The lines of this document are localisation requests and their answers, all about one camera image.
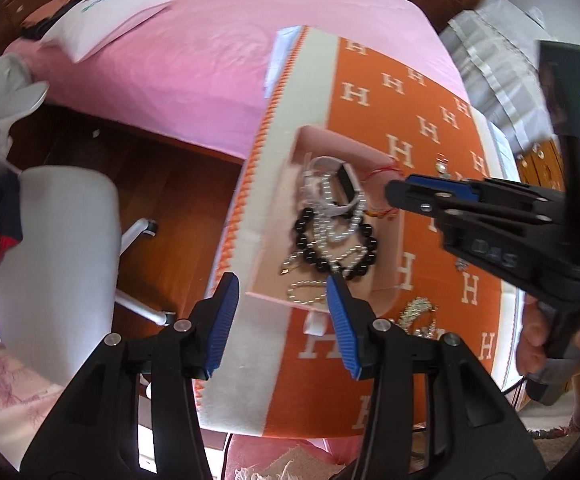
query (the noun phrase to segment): pink box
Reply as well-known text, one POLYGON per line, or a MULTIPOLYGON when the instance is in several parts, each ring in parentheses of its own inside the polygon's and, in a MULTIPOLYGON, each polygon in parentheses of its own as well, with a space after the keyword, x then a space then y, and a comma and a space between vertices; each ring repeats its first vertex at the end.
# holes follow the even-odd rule
MULTIPOLYGON (((287 274, 281 275, 283 261, 296 249, 294 247, 295 232, 292 229, 299 209, 298 193, 302 184, 302 171, 307 154, 315 156, 334 156, 350 163, 359 179, 364 179, 372 170, 382 166, 392 166, 394 161, 386 153, 379 152, 356 140, 324 130, 315 126, 303 126, 297 131, 294 147, 289 159, 279 174, 276 195, 273 198, 270 214, 266 223, 264 240, 261 245, 254 274, 247 294, 265 299, 270 303, 295 306, 308 310, 327 312, 326 304, 311 306, 293 303, 288 300, 289 286, 298 281, 325 280, 327 274, 320 274, 314 266, 302 262, 299 267, 287 274)), ((363 185, 369 204, 385 205, 384 186, 395 178, 393 172, 379 173, 372 177, 368 185, 363 185)), ((357 277, 348 282, 353 296, 370 303, 374 312, 380 316, 394 306, 398 298, 401 273, 398 271, 401 261, 403 240, 403 211, 392 220, 364 217, 371 224, 379 242, 377 261, 363 277, 357 277)), ((345 242, 333 248, 335 254, 343 253, 356 245, 358 237, 353 235, 345 242)), ((298 288, 296 296, 309 300, 323 293, 322 288, 298 288)))

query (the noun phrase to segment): pink blanket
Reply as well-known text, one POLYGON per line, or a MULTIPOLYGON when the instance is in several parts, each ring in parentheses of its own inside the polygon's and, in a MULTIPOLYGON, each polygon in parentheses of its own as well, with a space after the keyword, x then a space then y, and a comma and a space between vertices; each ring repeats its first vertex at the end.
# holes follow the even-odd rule
POLYGON ((293 25, 364 44, 467 100, 449 54, 406 0, 176 0, 79 64, 28 40, 7 50, 50 82, 57 104, 246 158, 276 33, 293 25))

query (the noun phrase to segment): black bead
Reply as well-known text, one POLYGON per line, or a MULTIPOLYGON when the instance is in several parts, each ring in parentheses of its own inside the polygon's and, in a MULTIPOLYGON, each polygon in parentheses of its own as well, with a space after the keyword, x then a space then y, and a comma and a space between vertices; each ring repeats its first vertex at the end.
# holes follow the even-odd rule
POLYGON ((311 207, 304 207, 301 210, 301 214, 299 215, 299 218, 302 218, 305 221, 309 222, 310 220, 312 220, 314 218, 314 209, 312 209, 311 207))
POLYGON ((364 245, 368 248, 368 251, 375 251, 379 246, 379 241, 376 238, 368 237, 364 240, 364 245))
POLYGON ((307 229, 307 225, 308 225, 308 222, 306 222, 303 218, 299 218, 294 223, 294 230, 297 231, 298 233, 305 233, 305 230, 307 229))
POLYGON ((315 251, 312 247, 308 247, 304 249, 304 260, 309 264, 315 264, 317 262, 318 256, 317 251, 315 251))
POLYGON ((355 274, 356 274, 357 276, 365 276, 365 275, 366 275, 366 273, 368 272, 368 269, 369 269, 369 268, 370 268, 370 267, 368 267, 368 266, 367 266, 366 264, 364 264, 364 263, 357 264, 357 265, 355 266, 355 274))
POLYGON ((365 238, 372 236, 372 226, 370 224, 361 224, 359 226, 359 232, 365 238))
POLYGON ((363 263, 366 265, 374 265, 376 263, 376 253, 371 251, 366 254, 366 256, 364 256, 363 263))
POLYGON ((323 258, 317 260, 317 264, 315 265, 317 272, 329 272, 330 271, 330 264, 324 260, 323 258))
POLYGON ((298 234, 294 244, 296 245, 297 249, 304 250, 308 246, 308 237, 303 234, 298 234))

